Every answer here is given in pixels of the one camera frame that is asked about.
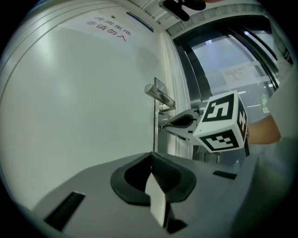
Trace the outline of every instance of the metal door handle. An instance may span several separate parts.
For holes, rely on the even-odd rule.
[[[153,84],[147,84],[145,86],[145,93],[169,107],[167,109],[161,110],[161,112],[166,112],[166,111],[171,111],[176,109],[175,101],[172,98],[170,98],[168,95],[163,93],[161,90],[159,90],[157,87],[155,87]]]

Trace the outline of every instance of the ceiling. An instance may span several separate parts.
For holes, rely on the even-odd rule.
[[[218,3],[206,3],[203,11],[195,11],[183,6],[190,16],[189,21],[180,21],[170,15],[158,5],[160,0],[128,0],[141,8],[150,17],[157,21],[162,29],[172,38],[195,28],[199,25],[236,15],[266,15],[265,9],[256,0],[224,0]]]

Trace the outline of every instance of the white paper sign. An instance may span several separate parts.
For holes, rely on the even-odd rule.
[[[221,70],[221,73],[229,89],[257,83],[256,77],[251,73],[246,64]]]
[[[96,36],[130,54],[137,54],[142,37],[126,25],[96,11],[82,14],[61,26]]]

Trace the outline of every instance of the black camera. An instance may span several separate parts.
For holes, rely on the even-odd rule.
[[[190,16],[182,9],[182,5],[193,10],[202,11],[206,8],[206,3],[201,0],[162,0],[159,6],[182,21],[188,21]]]

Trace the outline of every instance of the white cube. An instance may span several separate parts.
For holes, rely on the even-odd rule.
[[[247,113],[237,91],[209,98],[193,137],[209,152],[244,147]]]

